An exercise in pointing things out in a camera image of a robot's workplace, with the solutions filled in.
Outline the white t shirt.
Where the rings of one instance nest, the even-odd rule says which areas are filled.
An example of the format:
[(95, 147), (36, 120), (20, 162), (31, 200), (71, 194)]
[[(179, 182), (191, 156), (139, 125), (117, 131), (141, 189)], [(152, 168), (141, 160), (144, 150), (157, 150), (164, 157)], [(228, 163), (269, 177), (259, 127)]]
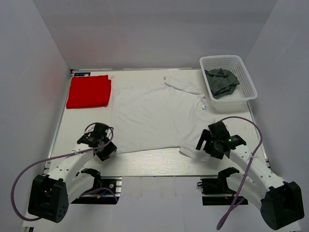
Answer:
[(205, 94), (192, 83), (168, 76), (163, 84), (115, 87), (112, 100), (112, 141), (119, 154), (178, 148), (201, 162), (210, 158), (196, 146), (215, 119), (204, 109)]

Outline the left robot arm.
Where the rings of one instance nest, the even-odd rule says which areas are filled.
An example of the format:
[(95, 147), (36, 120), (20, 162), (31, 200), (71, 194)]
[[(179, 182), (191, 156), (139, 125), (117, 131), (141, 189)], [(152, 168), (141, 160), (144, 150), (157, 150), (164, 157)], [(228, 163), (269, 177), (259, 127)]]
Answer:
[(59, 223), (69, 204), (85, 194), (99, 192), (103, 187), (100, 171), (85, 165), (93, 158), (107, 160), (117, 151), (112, 142), (113, 127), (93, 123), (77, 140), (72, 154), (47, 174), (32, 181), (28, 213)]

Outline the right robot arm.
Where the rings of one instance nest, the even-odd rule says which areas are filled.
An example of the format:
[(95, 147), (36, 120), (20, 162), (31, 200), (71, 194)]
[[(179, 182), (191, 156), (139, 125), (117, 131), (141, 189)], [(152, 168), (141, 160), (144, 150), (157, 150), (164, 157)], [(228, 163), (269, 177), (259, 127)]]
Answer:
[(262, 163), (239, 135), (230, 135), (222, 120), (210, 124), (202, 131), (197, 150), (203, 150), (212, 158), (227, 157), (244, 172), (235, 167), (220, 171), (216, 178), (204, 178), (197, 183), (202, 193), (212, 197), (229, 194), (232, 199), (228, 211), (219, 221), (221, 229), (230, 212), (243, 201), (253, 204), (264, 222), (278, 230), (304, 218), (304, 207), (300, 186), (286, 182)]

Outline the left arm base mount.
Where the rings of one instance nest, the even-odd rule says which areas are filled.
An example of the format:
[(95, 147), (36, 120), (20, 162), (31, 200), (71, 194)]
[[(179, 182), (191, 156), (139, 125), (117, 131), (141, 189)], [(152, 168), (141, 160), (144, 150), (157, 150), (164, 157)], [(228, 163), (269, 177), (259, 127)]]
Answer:
[(92, 188), (86, 190), (71, 204), (116, 205), (118, 203), (122, 187), (121, 177), (103, 177), (99, 171), (90, 168), (81, 170), (76, 177), (81, 174), (92, 177), (94, 182)]

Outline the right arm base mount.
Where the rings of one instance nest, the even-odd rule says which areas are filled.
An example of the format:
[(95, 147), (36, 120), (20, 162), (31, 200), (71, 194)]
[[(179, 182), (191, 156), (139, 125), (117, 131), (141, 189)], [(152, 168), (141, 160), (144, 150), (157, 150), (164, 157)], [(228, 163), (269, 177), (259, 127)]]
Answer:
[(220, 171), (216, 178), (203, 178), (197, 182), (201, 188), (203, 206), (224, 206), (230, 205), (236, 195), (236, 191), (227, 186), (227, 178), (232, 174), (239, 174), (234, 167)]

